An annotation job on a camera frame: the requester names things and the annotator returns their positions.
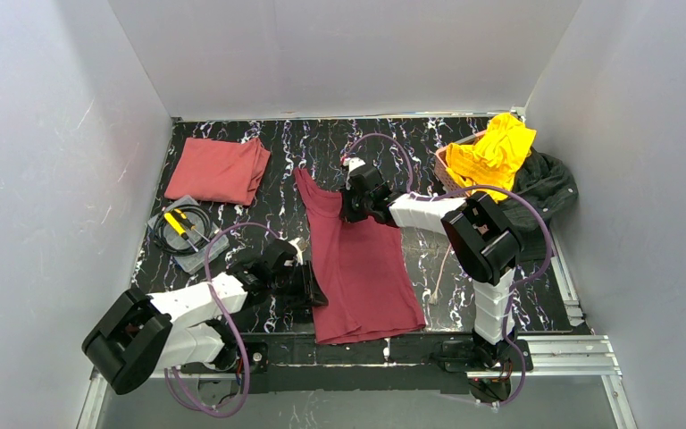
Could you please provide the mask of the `coral pink t-shirt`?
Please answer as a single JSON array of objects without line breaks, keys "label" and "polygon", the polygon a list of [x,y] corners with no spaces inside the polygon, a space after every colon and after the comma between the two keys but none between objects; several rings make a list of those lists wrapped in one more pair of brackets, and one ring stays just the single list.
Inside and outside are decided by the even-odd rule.
[{"label": "coral pink t-shirt", "polygon": [[249,206],[270,157],[259,138],[245,143],[188,138],[164,196]]}]

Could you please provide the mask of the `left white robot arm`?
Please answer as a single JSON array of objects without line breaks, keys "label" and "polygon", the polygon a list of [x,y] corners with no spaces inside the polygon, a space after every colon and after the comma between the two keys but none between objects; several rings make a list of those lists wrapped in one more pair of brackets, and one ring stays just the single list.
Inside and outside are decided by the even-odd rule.
[{"label": "left white robot arm", "polygon": [[118,394],[136,390],[156,371],[187,364],[218,372],[238,368],[238,340],[224,318],[272,297],[311,310],[329,303],[304,259],[302,239],[273,240],[210,282],[170,292],[124,291],[82,342],[81,349]]}]

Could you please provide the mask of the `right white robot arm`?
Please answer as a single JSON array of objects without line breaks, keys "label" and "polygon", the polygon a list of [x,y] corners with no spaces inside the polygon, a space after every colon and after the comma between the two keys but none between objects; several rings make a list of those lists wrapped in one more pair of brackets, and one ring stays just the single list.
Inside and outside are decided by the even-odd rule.
[{"label": "right white robot arm", "polygon": [[470,197],[430,198],[393,190],[380,171],[360,158],[343,161],[340,190],[343,220],[373,219],[394,228],[432,231],[448,238],[473,283],[476,315],[470,359],[486,367],[504,359],[515,328],[512,284],[523,244],[519,234],[485,192]]}]

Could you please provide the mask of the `maroon garment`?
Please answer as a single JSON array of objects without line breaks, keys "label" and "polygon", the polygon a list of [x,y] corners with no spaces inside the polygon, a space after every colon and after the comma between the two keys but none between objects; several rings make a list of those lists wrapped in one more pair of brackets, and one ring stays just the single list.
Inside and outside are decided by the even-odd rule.
[{"label": "maroon garment", "polygon": [[408,276],[399,230],[339,217],[342,196],[294,171],[310,231],[315,280],[328,300],[313,310],[317,343],[339,345],[421,330],[426,321]]}]

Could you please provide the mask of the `pink laundry basket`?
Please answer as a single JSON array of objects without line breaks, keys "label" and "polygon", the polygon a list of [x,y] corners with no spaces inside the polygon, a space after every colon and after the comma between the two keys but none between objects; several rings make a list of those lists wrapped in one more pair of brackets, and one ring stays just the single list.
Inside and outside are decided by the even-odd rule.
[{"label": "pink laundry basket", "polygon": [[[473,145],[486,134],[485,130],[476,132],[468,137],[461,138],[456,141],[457,145]],[[461,189],[459,183],[454,180],[448,173],[448,164],[446,161],[446,154],[448,147],[440,147],[434,152],[434,167],[433,173],[439,182],[443,185],[445,191],[454,191]]]}]

